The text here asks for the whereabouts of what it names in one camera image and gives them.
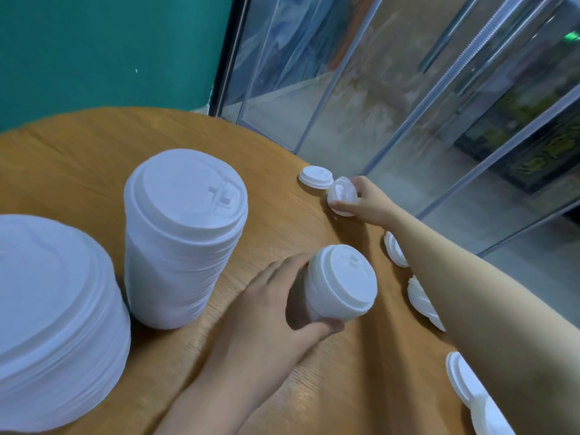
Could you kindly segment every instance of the door handle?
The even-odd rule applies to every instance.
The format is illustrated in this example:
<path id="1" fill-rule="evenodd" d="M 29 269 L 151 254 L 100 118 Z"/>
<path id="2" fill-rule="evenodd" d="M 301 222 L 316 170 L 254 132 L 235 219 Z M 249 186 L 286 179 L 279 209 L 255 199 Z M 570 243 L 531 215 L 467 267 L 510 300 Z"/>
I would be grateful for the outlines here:
<path id="1" fill-rule="evenodd" d="M 425 74 L 429 67 L 435 62 L 435 60 L 439 57 L 443 49 L 447 47 L 457 29 L 463 24 L 463 21 L 469 16 L 469 14 L 475 8 L 479 0 L 467 0 L 463 6 L 458 10 L 455 14 L 451 22 L 447 25 L 443 33 L 439 36 L 435 44 L 431 47 L 431 50 L 427 52 L 423 60 L 420 62 L 417 70 L 421 73 Z"/>
<path id="2" fill-rule="evenodd" d="M 552 0 L 542 0 L 536 6 L 530 7 L 519 17 L 518 21 L 507 30 L 504 37 L 493 53 L 480 65 L 471 70 L 471 72 L 455 88 L 457 96 L 463 96 L 465 92 L 478 80 L 482 74 L 499 58 L 506 48 L 525 30 L 527 26 L 546 8 Z"/>

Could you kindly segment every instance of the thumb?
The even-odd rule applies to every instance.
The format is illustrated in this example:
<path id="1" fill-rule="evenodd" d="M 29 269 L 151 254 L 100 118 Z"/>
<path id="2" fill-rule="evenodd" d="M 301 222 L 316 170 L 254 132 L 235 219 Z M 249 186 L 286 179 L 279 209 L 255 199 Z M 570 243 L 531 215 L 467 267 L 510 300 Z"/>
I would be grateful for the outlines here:
<path id="1" fill-rule="evenodd" d="M 328 204 L 331 209 L 339 212 L 348 212 L 352 213 L 353 215 L 358 215 L 359 213 L 359 204 L 358 203 L 347 203 L 344 201 L 333 201 L 332 203 Z"/>
<path id="2" fill-rule="evenodd" d="M 304 354 L 318 342 L 342 330 L 344 330 L 344 323 L 338 319 L 321 319 L 308 324 L 295 333 L 300 353 Z"/>

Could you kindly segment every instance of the green wall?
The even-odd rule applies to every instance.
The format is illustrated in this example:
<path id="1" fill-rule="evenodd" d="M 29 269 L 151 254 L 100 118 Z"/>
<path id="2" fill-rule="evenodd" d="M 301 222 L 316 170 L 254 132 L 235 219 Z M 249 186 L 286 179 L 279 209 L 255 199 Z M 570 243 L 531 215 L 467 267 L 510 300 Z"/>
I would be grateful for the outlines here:
<path id="1" fill-rule="evenodd" d="M 0 131 L 101 105 L 209 100 L 231 0 L 0 0 Z"/>

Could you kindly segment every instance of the wood grain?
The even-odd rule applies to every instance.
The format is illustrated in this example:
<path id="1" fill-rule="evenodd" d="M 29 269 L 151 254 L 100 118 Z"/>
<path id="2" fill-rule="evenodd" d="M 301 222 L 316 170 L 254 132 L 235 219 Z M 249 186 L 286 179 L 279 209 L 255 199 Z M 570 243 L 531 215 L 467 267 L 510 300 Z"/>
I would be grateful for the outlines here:
<path id="1" fill-rule="evenodd" d="M 118 385 L 97 408 L 54 434 L 148 434 L 194 378 L 230 302 L 273 260 L 333 243 L 373 265 L 379 296 L 365 316 L 315 348 L 241 434 L 463 434 L 468 410 L 446 377 L 453 346 L 414 312 L 410 272 L 389 261 L 383 232 L 329 213 L 322 195 L 296 180 L 304 161 L 242 127 L 189 112 L 99 108 L 58 115 L 0 136 L 0 212 L 82 229 L 123 272 L 125 181 L 171 148 L 218 157 L 243 178 L 250 215 L 207 309 L 173 331 L 132 326 Z"/>

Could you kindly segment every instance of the person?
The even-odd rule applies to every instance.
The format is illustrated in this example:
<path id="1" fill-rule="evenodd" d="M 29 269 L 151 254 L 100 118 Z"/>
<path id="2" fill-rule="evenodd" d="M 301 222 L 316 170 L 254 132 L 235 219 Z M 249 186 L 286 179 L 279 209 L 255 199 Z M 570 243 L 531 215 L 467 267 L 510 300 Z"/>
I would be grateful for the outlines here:
<path id="1" fill-rule="evenodd" d="M 336 202 L 396 237 L 448 334 L 518 434 L 580 433 L 580 331 L 524 286 L 355 177 L 357 204 Z M 156 435 L 235 434 L 336 320 L 292 330 L 286 300 L 311 255 L 272 263 L 234 301 L 198 378 Z"/>

